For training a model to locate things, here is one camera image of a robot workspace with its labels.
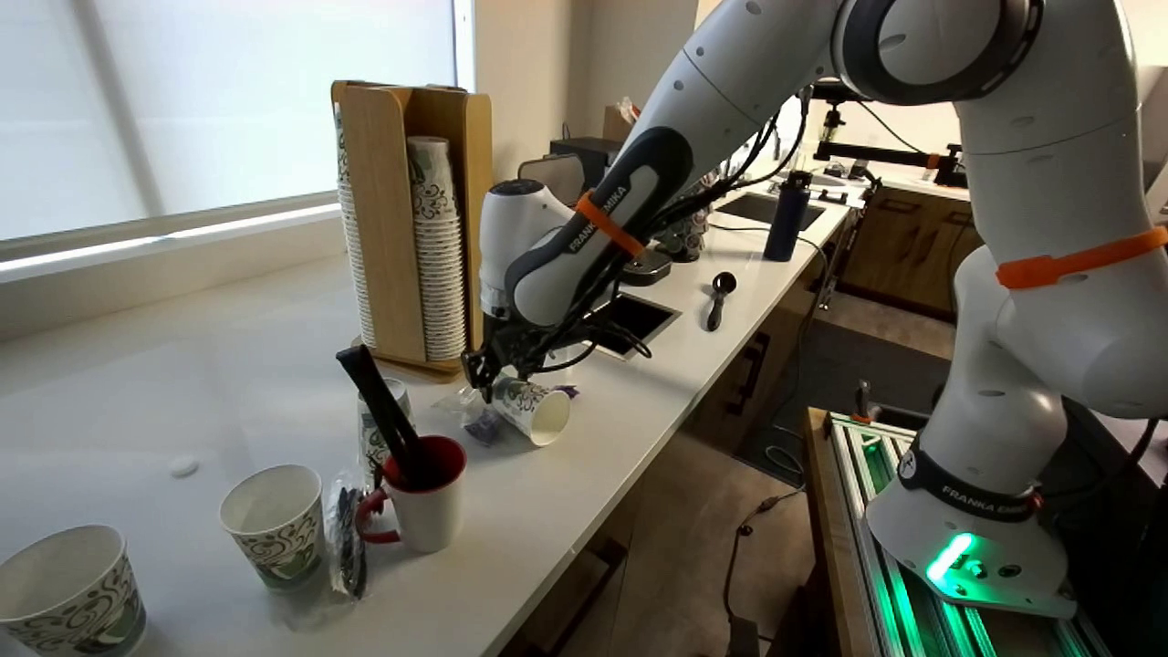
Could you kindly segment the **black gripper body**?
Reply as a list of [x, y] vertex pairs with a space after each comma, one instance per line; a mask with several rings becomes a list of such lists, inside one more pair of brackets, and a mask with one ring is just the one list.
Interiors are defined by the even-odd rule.
[[465, 353], [465, 378], [475, 390], [484, 390], [505, 369], [519, 378], [544, 373], [546, 353], [593, 336], [588, 317], [571, 317], [564, 325], [539, 329], [522, 320], [519, 316], [484, 316], [483, 342]]

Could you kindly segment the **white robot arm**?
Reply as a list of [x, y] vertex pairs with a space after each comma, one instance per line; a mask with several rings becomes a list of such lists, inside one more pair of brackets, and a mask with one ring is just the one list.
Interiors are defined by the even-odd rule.
[[941, 258], [953, 362], [862, 524], [948, 604], [1070, 617], [1070, 560], [1042, 524], [1067, 408], [1168, 412], [1168, 252], [1116, 0], [719, 0], [593, 191], [484, 195], [466, 380], [492, 400], [588, 340], [616, 271], [719, 198], [714, 167], [823, 75], [871, 104], [947, 104], [964, 164]]

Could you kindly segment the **green lit robot base rail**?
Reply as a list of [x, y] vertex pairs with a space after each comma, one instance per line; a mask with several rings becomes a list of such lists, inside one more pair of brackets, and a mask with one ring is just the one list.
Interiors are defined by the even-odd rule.
[[843, 657], [1111, 657], [1075, 604], [1067, 554], [1027, 525], [939, 525], [901, 566], [865, 524], [913, 430], [847, 412], [803, 417], [811, 525], [828, 629]]

